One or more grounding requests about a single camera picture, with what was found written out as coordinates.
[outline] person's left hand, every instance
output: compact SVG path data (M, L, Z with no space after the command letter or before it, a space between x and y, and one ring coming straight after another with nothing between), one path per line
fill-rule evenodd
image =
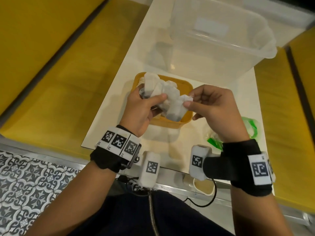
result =
M140 89L141 85L128 96L127 105L119 123L137 137L142 136L147 130L151 119L162 112L159 108L152 109L152 107L167 99L166 94L142 99L139 94Z

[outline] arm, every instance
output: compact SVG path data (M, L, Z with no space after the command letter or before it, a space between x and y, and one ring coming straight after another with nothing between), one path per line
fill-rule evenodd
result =
M232 91L210 85L194 89L193 102L184 106L196 112L193 120L205 117L207 123L225 143L249 140ZM231 188L234 228L240 235L293 235L272 194L255 197L240 188Z
M162 94L141 99L139 88L136 88L128 96L120 125L140 137L151 119L161 112L151 107L166 98L167 95ZM100 209L115 177L115 172L100 169L94 161L89 162L36 219L25 236L67 235Z

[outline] forearm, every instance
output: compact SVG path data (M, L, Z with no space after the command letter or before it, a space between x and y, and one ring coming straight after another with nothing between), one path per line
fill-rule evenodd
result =
M255 197L232 186L231 199L237 236L293 236L272 194Z
M25 234L66 235L102 206L116 173L94 161L69 183Z

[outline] person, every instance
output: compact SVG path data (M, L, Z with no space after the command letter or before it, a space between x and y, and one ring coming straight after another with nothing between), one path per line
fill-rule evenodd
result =
M206 118L209 126L226 144L249 141L230 90L203 85L194 89L190 96L193 101L183 105L196 113L193 120ZM147 130L150 120L160 113L159 109L152 110L152 107L166 98L162 94L142 99L138 87L128 96L120 127L140 137ZM90 161L34 221L25 235L232 235L164 191L152 192L158 230L155 234L150 221L148 197L133 194L106 197L115 177L115 172L100 169L93 160ZM232 184L236 235L293 235L271 190L265 196L254 196L245 191L236 183Z

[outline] person's right hand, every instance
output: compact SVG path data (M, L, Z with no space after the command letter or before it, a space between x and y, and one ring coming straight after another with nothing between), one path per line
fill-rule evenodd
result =
M183 106L196 113L192 119L205 117L223 142L250 139L231 90L202 85L189 95L193 97L193 102L184 102Z

